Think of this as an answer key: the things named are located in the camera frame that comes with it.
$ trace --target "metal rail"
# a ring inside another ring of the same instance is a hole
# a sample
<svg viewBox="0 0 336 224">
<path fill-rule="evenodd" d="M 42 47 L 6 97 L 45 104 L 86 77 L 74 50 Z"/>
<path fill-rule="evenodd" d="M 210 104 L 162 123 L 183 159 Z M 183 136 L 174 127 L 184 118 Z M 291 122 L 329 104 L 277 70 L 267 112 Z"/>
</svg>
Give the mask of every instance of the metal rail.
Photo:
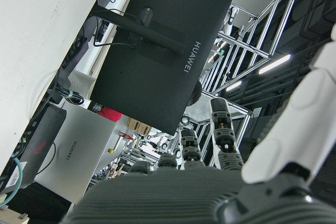
<svg viewBox="0 0 336 224">
<path fill-rule="evenodd" d="M 213 66 L 210 68 L 210 71 L 203 75 L 202 77 L 202 85 L 203 88 L 206 91 L 210 91 L 212 94 L 217 94 L 218 92 L 222 91 L 224 88 L 228 87 L 229 85 L 237 82 L 239 79 L 243 78 L 247 74 L 251 73 L 252 71 L 256 70 L 257 68 L 261 67 L 263 64 L 267 63 L 269 59 L 272 58 L 272 55 L 275 53 L 275 50 L 278 46 L 278 43 L 280 41 L 281 34 L 285 28 L 288 16 L 290 14 L 290 11 L 292 10 L 293 3 L 295 0 L 289 0 L 287 7 L 285 9 L 285 13 L 281 19 L 280 25 L 278 27 L 278 30 L 275 34 L 274 40 L 272 42 L 272 45 L 270 47 L 269 52 L 265 52 L 263 50 L 260 50 L 264 40 L 267 35 L 267 31 L 269 30 L 269 27 L 271 25 L 272 19 L 275 15 L 276 9 L 278 7 L 278 4 L 281 0 L 272 0 L 271 3 L 267 5 L 267 7 L 259 14 L 255 15 L 254 13 L 250 12 L 249 10 L 246 10 L 244 8 L 241 8 L 240 6 L 237 6 L 236 4 L 231 4 L 231 6 L 235 6 L 240 9 L 243 13 L 254 17 L 254 23 L 251 24 L 245 31 L 250 31 L 250 35 L 247 38 L 246 42 L 243 42 L 241 39 L 235 39 L 231 36 L 225 35 L 222 31 L 219 31 L 218 37 L 223 38 L 224 41 L 231 44 L 230 51 L 228 52 L 227 56 L 222 58 L 219 62 L 216 62 L 213 64 Z M 249 43 L 251 42 L 255 29 L 258 25 L 258 22 L 261 20 L 262 17 L 265 15 L 268 15 L 267 20 L 265 22 L 265 26 L 260 34 L 260 37 L 258 39 L 258 43 L 256 47 L 251 46 Z M 233 45 L 236 45 L 236 48 L 234 50 L 234 53 L 232 54 Z M 243 52 L 239 56 L 239 61 L 235 67 L 235 70 L 233 73 L 231 73 L 231 68 L 234 65 L 235 59 L 238 54 L 238 50 L 240 48 L 243 48 Z M 244 71 L 241 71 L 241 67 L 243 64 L 243 61 L 245 59 L 246 52 L 250 51 L 253 53 L 252 58 L 248 64 L 248 68 Z M 212 49 L 212 52 L 219 54 L 216 50 Z M 257 60 L 258 56 L 263 57 L 261 60 Z"/>
</svg>

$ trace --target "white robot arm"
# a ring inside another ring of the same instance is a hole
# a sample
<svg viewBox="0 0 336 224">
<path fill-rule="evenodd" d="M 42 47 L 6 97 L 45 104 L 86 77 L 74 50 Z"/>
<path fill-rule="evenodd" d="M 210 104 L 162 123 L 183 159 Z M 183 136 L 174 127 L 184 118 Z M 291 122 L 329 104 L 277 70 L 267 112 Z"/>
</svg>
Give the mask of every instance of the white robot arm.
<svg viewBox="0 0 336 224">
<path fill-rule="evenodd" d="M 336 25 L 333 28 L 336 40 Z M 336 139 L 336 42 L 327 43 L 311 64 L 311 72 L 291 96 L 286 109 L 243 166 L 243 180 L 265 182 L 288 164 L 307 172 L 311 182 Z"/>
</svg>

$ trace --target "ceiling light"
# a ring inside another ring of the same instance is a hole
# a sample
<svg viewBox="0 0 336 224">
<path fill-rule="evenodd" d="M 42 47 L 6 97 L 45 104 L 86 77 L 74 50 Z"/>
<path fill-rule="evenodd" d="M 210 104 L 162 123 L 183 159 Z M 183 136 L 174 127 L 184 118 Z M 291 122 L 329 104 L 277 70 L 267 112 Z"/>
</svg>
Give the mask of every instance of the ceiling light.
<svg viewBox="0 0 336 224">
<path fill-rule="evenodd" d="M 232 84 L 231 86 L 227 87 L 227 88 L 226 88 L 226 91 L 230 91 L 230 90 L 232 90 L 232 89 L 238 87 L 239 85 L 241 85 L 241 81 L 238 81 L 238 82 L 236 82 L 235 84 Z"/>
<path fill-rule="evenodd" d="M 265 73 L 265 72 L 267 72 L 268 70 L 271 70 L 271 69 L 273 69 L 273 68 L 279 66 L 280 64 L 286 62 L 286 61 L 289 60 L 289 59 L 290 59 L 290 55 L 286 55 L 286 56 L 284 56 L 284 57 L 282 57 L 282 58 L 276 60 L 275 62 L 273 62 L 273 63 L 271 63 L 271 64 L 269 64 L 269 65 L 267 65 L 267 66 L 261 68 L 261 69 L 259 70 L 259 74 Z"/>
</svg>

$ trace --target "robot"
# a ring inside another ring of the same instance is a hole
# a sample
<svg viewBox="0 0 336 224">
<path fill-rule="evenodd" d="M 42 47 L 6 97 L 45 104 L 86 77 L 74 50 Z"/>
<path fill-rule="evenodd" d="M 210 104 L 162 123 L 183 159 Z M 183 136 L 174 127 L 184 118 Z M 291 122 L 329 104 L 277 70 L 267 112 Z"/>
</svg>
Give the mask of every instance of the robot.
<svg viewBox="0 0 336 224">
<path fill-rule="evenodd" d="M 331 37 L 336 40 L 336 26 Z M 127 175 L 92 188 L 61 223 L 336 223 L 336 209 L 309 190 L 336 139 L 335 48 L 332 41 L 318 52 L 246 164 L 226 101 L 213 98 L 217 168 L 204 165 L 195 132 L 184 129 L 184 169 L 176 169 L 170 154 L 161 156 L 155 172 L 138 162 Z"/>
</svg>

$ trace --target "gray textured surface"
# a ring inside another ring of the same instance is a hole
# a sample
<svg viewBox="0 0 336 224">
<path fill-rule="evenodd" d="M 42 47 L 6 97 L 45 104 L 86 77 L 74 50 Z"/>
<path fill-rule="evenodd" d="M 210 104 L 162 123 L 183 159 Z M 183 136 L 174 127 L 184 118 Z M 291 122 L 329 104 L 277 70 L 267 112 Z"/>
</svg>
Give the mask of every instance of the gray textured surface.
<svg viewBox="0 0 336 224">
<path fill-rule="evenodd" d="M 209 167 L 128 174 L 90 190 L 62 224 L 217 223 L 220 202 L 242 185 L 239 170 Z"/>
</svg>

